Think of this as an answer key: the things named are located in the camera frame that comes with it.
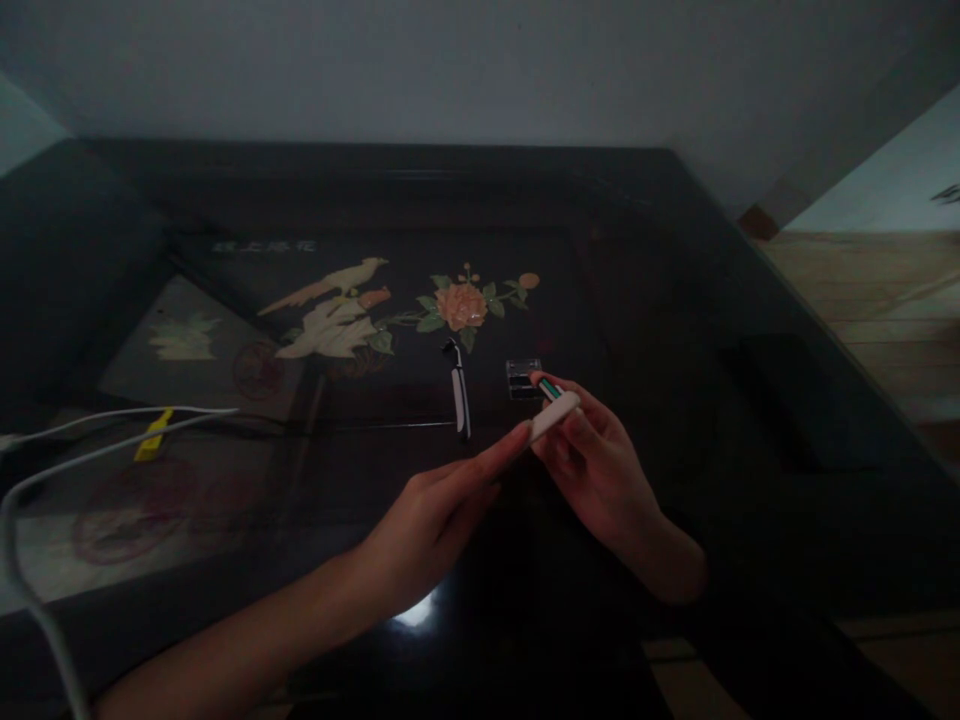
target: yellow tag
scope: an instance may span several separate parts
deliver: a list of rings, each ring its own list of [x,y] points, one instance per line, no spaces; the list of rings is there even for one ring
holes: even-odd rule
[[[156,430],[162,430],[167,426],[167,420],[173,415],[173,408],[167,408],[163,411],[157,420],[150,423],[150,427],[147,428],[147,432],[154,432]],[[163,435],[157,435],[156,437],[147,438],[142,443],[140,447],[137,448],[137,454],[133,456],[134,462],[147,462],[148,460],[153,460],[157,456],[157,452],[160,450],[160,443],[163,441]]]

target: left hand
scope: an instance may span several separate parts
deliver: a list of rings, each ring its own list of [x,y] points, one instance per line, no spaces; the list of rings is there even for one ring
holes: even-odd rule
[[[367,539],[331,561],[366,624],[408,610],[440,583],[496,500],[492,481],[529,436],[525,421],[474,458],[414,475]]]

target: fingernail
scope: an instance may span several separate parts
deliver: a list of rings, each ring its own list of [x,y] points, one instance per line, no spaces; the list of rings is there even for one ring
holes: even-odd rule
[[[522,423],[517,425],[513,430],[510,431],[511,438],[526,437],[530,433],[530,426],[533,423],[530,420],[524,420]]]

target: white cable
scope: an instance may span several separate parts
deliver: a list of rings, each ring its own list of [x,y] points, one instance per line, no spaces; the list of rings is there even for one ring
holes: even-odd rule
[[[126,412],[156,412],[157,410],[166,410],[166,408],[136,408],[134,410],[115,411],[111,413],[103,413],[101,415],[91,415],[88,418],[81,418],[80,420],[75,420],[72,423],[67,423],[59,428],[55,428],[53,431],[38,433],[36,435],[28,436],[27,438],[21,438],[21,441],[42,437],[50,434],[50,432],[62,430],[86,420],[92,420],[96,417],[107,417],[124,414]],[[63,472],[64,470],[69,470],[77,465],[81,465],[85,462],[111,453],[114,450],[120,450],[121,448],[129,447],[130,445],[136,445],[144,440],[157,437],[158,435],[163,435],[164,433],[179,430],[180,428],[185,428],[190,425],[196,425],[197,423],[204,422],[205,420],[213,420],[214,418],[222,417],[223,415],[230,415],[235,412],[237,412],[236,408],[230,410],[211,411],[206,415],[190,418],[189,420],[183,420],[182,422],[174,423],[169,427],[144,433],[143,435],[138,435],[137,437],[129,438],[127,440],[121,440],[118,443],[95,450],[87,455],[81,455],[80,457],[73,458],[72,460],[67,460],[60,465],[55,465],[47,470],[42,470],[36,475],[28,477],[26,480],[20,481],[10,488],[10,491],[4,496],[3,502],[0,503],[0,531],[2,531],[0,542],[3,543],[2,558],[7,579],[10,581],[10,587],[13,589],[14,594],[23,601],[24,605],[26,605],[27,610],[33,616],[34,620],[37,621],[37,624],[40,626],[40,629],[43,631],[43,634],[47,639],[47,643],[50,645],[50,651],[53,653],[53,658],[57,663],[57,669],[60,671],[60,678],[63,680],[63,687],[67,694],[67,700],[70,703],[70,709],[76,720],[90,720],[90,706],[87,703],[86,692],[84,691],[83,684],[80,682],[80,677],[77,674],[76,667],[73,664],[73,657],[70,655],[70,648],[67,646],[67,641],[63,636],[63,631],[60,629],[60,626],[57,625],[57,621],[54,619],[50,611],[47,610],[46,606],[43,604],[43,601],[27,583],[23,576],[23,571],[20,568],[20,559],[17,557],[17,524],[15,514],[17,510],[17,501],[19,500],[20,495],[23,494],[27,488],[33,487],[37,483],[46,480],[51,475]]]
[[[53,435],[58,433],[61,430],[66,430],[67,428],[72,428],[74,425],[80,425],[81,423],[90,422],[91,420],[102,420],[103,418],[116,417],[118,415],[135,415],[137,413],[158,413],[165,412],[166,410],[176,410],[178,412],[200,412],[206,415],[230,415],[231,413],[237,412],[234,410],[217,410],[215,408],[195,408],[190,405],[169,405],[167,407],[153,407],[153,408],[130,408],[128,410],[111,410],[110,412],[97,413],[96,415],[87,415],[82,417],[79,420],[74,420],[73,422],[68,422],[65,425],[60,425],[59,427],[50,428],[49,430],[44,430],[43,432],[34,433],[33,435],[23,435],[17,438],[17,442],[23,443],[27,440],[36,440],[37,438],[46,437],[47,435]]]

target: forearm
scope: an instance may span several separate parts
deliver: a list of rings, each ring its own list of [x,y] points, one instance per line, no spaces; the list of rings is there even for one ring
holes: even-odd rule
[[[342,557],[158,655],[110,688],[98,720],[240,717],[308,660],[367,627]]]

